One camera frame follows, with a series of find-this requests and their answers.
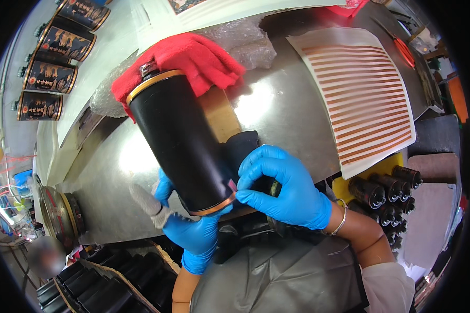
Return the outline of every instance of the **orange-handled tool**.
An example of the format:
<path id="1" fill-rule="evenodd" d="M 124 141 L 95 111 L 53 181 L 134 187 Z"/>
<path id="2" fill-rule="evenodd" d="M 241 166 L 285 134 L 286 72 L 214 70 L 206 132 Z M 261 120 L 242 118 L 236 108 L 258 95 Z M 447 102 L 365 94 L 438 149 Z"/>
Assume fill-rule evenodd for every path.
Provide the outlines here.
<path id="1" fill-rule="evenodd" d="M 413 54 L 407 47 L 407 45 L 397 36 L 395 36 L 392 32 L 390 32 L 380 21 L 372 17 L 372 19 L 381 26 L 385 30 L 385 32 L 392 37 L 393 43 L 395 44 L 395 47 L 399 50 L 401 53 L 402 57 L 406 60 L 407 63 L 413 68 L 414 67 L 414 58 Z"/>

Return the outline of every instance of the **yellow tray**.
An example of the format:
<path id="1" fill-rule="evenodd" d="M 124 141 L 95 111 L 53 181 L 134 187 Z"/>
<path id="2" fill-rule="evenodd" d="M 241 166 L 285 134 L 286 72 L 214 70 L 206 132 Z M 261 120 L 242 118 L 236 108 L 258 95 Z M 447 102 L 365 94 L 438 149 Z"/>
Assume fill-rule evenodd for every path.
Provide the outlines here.
<path id="1" fill-rule="evenodd" d="M 400 152 L 395 155 L 392 155 L 391 157 L 379 161 L 378 163 L 369 167 L 357 176 L 367 179 L 372 173 L 378 173 L 380 175 L 391 175 L 391 172 L 396 165 L 404 166 L 402 153 Z M 352 196 L 351 193 L 348 191 L 348 184 L 350 184 L 350 179 L 344 180 L 343 177 L 338 177 L 332 181 L 332 191 L 334 192 L 336 197 L 338 197 L 338 199 L 343 199 L 345 203 L 349 203 L 351 200 L 355 199 L 355 197 Z"/>

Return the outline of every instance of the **gray apron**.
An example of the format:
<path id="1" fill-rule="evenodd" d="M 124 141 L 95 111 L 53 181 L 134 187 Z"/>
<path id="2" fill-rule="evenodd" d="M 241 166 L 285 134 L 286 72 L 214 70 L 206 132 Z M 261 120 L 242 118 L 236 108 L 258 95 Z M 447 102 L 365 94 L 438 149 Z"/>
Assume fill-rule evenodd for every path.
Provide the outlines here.
<path id="1" fill-rule="evenodd" d="M 190 312 L 363 312 L 368 305 L 347 241 L 322 236 L 311 243 L 273 234 L 223 264 L 211 264 L 193 293 Z"/>

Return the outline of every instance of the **forearm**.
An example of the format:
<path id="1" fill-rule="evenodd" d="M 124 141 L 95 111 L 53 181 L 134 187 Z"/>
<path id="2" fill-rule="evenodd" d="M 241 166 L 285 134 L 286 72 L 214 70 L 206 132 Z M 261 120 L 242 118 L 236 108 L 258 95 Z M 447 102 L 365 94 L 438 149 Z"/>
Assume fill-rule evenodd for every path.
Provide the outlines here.
<path id="1" fill-rule="evenodd" d="M 328 233 L 336 230 L 343 220 L 343 214 L 344 208 L 332 203 L 331 219 L 324 230 Z M 381 226 L 368 216 L 348 211 L 345 223 L 337 235 L 351 242 L 362 268 L 379 263 L 395 262 Z"/>
<path id="2" fill-rule="evenodd" d="M 190 301 L 201 275 L 194 275 L 181 268 L 172 291 L 172 313 L 188 313 Z"/>

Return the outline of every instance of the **white shirt sleeve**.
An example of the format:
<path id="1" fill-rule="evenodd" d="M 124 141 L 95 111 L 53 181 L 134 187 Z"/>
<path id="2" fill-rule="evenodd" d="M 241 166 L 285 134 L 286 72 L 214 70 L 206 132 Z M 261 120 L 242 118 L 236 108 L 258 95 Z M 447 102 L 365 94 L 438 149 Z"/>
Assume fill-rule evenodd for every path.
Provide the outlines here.
<path id="1" fill-rule="evenodd" d="M 367 313 L 407 313 L 414 297 L 414 280 L 398 263 L 381 263 L 362 270 L 369 300 Z"/>

